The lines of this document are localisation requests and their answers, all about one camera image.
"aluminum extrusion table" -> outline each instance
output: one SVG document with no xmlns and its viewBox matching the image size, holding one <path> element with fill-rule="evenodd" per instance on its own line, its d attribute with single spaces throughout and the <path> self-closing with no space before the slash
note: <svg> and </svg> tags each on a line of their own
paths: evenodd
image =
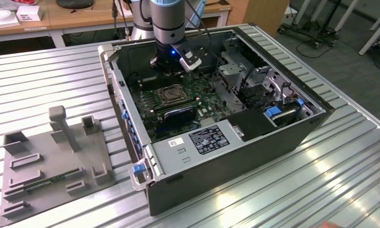
<svg viewBox="0 0 380 228">
<path fill-rule="evenodd" d="M 99 44 L 0 56 L 0 189 L 3 134 L 48 131 L 45 111 L 53 104 L 65 106 L 69 124 L 85 115 L 101 120 L 117 182 L 16 227 L 290 228 L 315 227 L 323 220 L 344 227 L 380 227 L 380 121 L 267 33 L 250 25 L 240 28 L 336 112 L 295 151 L 155 217 L 144 192 L 131 185 Z"/>
</svg>

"wooden table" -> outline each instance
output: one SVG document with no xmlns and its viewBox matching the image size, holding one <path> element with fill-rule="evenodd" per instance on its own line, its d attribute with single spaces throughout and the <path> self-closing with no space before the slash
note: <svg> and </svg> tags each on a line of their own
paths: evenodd
<svg viewBox="0 0 380 228">
<path fill-rule="evenodd" d="M 44 12 L 41 21 L 20 21 L 20 26 L 0 28 L 0 41 L 51 36 L 51 21 L 45 0 L 37 4 Z"/>
<path fill-rule="evenodd" d="M 51 36 L 55 46 L 65 47 L 64 34 L 115 28 L 111 4 L 111 0 L 95 0 L 92 7 L 72 13 L 71 9 L 61 8 L 56 4 L 56 0 L 40 0 L 39 5 L 44 10 L 43 21 L 20 22 L 20 26 L 0 29 L 0 41 Z M 223 6 L 219 3 L 207 5 L 203 18 L 219 17 L 216 26 L 226 26 L 230 11 L 230 5 Z M 132 19 L 132 16 L 127 17 L 128 26 L 133 26 Z M 125 27 L 120 15 L 116 27 Z"/>
</svg>

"metal pole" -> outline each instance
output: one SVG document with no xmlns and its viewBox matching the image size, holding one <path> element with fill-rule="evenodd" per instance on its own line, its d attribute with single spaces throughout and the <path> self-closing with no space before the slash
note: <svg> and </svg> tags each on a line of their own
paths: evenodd
<svg viewBox="0 0 380 228">
<path fill-rule="evenodd" d="M 328 0 L 322 0 L 320 4 L 319 4 L 319 6 L 318 6 L 316 12 L 315 12 L 315 14 L 314 14 L 314 16 L 312 16 L 312 18 L 311 18 L 311 21 L 316 21 L 316 20 L 318 20 L 319 14 L 320 14 L 320 12 L 323 11 L 323 8 L 324 8 L 324 6 L 326 6 L 327 1 L 328 1 Z"/>
<path fill-rule="evenodd" d="M 344 23 L 347 22 L 348 17 L 350 17 L 351 14 L 352 14 L 352 11 L 354 11 L 354 9 L 355 9 L 355 6 L 356 6 L 356 3 L 358 3 L 358 2 L 359 2 L 359 0 L 354 0 L 354 1 L 352 1 L 351 5 L 350 5 L 350 8 L 347 9 L 347 11 L 346 11 L 346 13 L 344 13 L 344 15 L 343 15 L 343 17 L 342 17 L 340 22 L 338 23 L 338 25 L 336 25 L 336 27 L 335 27 L 335 31 L 336 31 L 336 32 L 339 32 L 339 31 L 342 30 L 343 25 L 344 25 Z"/>
<path fill-rule="evenodd" d="M 300 20 L 302 20 L 302 17 L 303 17 L 303 15 L 304 15 L 304 12 L 306 12 L 306 10 L 307 10 L 307 6 L 308 6 L 310 1 L 311 1 L 311 0 L 304 0 L 304 2 L 303 2 L 303 6 L 302 6 L 302 8 L 300 8 L 300 11 L 299 11 L 298 17 L 296 17 L 296 21 L 295 21 L 296 24 L 300 23 Z"/>
</svg>

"gray plastic post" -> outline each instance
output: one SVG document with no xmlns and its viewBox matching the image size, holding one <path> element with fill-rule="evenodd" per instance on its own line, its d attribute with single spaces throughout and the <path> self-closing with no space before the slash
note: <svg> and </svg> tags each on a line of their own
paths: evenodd
<svg viewBox="0 0 380 228">
<path fill-rule="evenodd" d="M 64 106 L 56 106 L 49 108 L 49 119 L 55 121 L 63 131 L 64 137 L 68 140 L 72 150 L 76 152 L 80 150 L 80 146 L 77 144 L 76 138 L 71 132 L 69 126 L 65 122 L 65 109 Z"/>
</svg>

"floor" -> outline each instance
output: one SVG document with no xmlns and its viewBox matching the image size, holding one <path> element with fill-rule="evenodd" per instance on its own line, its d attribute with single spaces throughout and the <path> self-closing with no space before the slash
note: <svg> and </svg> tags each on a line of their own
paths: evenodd
<svg viewBox="0 0 380 228">
<path fill-rule="evenodd" d="M 300 8 L 304 0 L 291 0 L 294 8 Z M 312 0 L 308 14 L 316 1 Z M 319 22 L 330 12 L 332 3 L 328 2 L 319 17 Z M 346 9 L 339 7 L 331 28 L 334 28 L 344 14 Z M 278 35 L 276 40 L 284 45 L 292 53 L 338 86 L 338 88 L 380 119 L 380 70 L 374 64 L 371 54 L 360 56 L 358 54 L 362 46 L 372 36 L 374 32 L 368 30 L 372 26 L 371 21 L 366 20 L 356 14 L 352 14 L 342 31 L 339 32 L 340 41 L 336 46 L 320 58 L 307 58 L 296 52 L 296 46 L 308 40 L 307 37 L 287 31 Z M 308 45 L 299 48 L 308 56 L 318 56 L 330 47 L 312 49 Z"/>
</svg>

